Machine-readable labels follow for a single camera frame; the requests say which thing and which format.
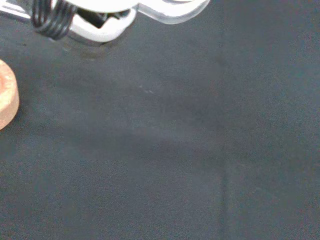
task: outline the black surface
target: black surface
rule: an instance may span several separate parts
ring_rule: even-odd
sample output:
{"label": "black surface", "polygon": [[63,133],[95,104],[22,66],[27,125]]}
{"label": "black surface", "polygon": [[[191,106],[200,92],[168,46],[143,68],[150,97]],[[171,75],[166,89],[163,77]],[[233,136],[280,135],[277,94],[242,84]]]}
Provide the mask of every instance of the black surface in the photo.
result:
{"label": "black surface", "polygon": [[2,239],[320,239],[319,26],[317,1],[220,1],[93,58],[1,18]]}

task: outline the round wooden block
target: round wooden block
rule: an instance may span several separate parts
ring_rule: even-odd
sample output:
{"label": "round wooden block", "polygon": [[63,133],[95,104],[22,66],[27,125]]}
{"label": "round wooden block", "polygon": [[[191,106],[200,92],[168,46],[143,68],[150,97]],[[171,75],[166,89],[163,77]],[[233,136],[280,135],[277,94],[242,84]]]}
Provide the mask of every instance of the round wooden block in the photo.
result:
{"label": "round wooden block", "polygon": [[0,130],[15,117],[18,106],[19,94],[15,74],[0,59]]}

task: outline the wooden disc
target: wooden disc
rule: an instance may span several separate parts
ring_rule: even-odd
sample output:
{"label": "wooden disc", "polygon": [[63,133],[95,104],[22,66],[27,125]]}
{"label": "wooden disc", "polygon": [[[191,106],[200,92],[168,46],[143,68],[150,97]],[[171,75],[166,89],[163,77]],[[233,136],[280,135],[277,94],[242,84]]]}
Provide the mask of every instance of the wooden disc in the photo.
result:
{"label": "wooden disc", "polygon": [[15,117],[18,106],[19,94],[15,74],[0,59],[0,130]]}

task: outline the black fabric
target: black fabric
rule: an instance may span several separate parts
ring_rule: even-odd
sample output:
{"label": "black fabric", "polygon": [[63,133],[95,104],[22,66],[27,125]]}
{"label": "black fabric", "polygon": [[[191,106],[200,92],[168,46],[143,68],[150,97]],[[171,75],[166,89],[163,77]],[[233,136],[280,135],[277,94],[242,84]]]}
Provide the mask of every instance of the black fabric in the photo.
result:
{"label": "black fabric", "polygon": [[317,1],[216,1],[95,57],[0,18],[1,238],[320,239],[319,30]]}

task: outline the black cable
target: black cable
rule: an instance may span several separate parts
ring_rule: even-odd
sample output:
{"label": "black cable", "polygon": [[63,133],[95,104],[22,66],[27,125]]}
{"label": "black cable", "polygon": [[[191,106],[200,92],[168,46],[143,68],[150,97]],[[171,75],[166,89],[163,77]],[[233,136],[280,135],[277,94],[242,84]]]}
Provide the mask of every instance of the black cable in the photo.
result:
{"label": "black cable", "polygon": [[31,21],[35,31],[53,40],[68,34],[77,7],[64,0],[57,0],[51,9],[52,0],[33,0]]}

